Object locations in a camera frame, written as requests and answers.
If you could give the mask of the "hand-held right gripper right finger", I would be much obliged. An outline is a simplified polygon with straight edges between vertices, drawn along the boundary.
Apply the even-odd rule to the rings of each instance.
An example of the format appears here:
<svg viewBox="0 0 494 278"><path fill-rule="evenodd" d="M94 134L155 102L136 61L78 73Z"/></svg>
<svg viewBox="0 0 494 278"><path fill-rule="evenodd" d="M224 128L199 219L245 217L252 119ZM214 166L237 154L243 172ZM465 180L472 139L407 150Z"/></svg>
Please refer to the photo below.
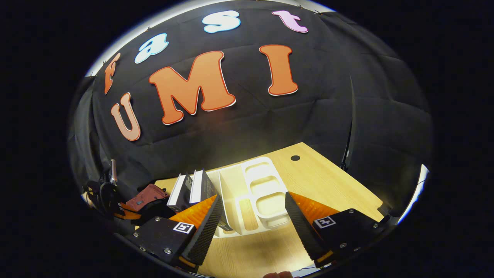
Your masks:
<svg viewBox="0 0 494 278"><path fill-rule="evenodd" d="M356 208L338 211L294 192L287 192L285 208L316 267L342 262L390 231L390 215L374 220Z"/></svg>

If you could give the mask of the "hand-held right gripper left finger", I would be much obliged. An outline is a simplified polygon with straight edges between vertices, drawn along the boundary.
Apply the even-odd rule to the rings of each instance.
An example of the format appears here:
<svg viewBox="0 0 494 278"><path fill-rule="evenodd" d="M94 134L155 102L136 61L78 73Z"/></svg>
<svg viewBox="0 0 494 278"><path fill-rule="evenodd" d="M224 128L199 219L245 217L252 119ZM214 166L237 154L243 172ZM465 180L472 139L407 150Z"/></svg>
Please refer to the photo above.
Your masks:
<svg viewBox="0 0 494 278"><path fill-rule="evenodd" d="M169 219L152 218L125 241L155 261L196 271L205 260L222 213L222 198L216 194Z"/></svg>

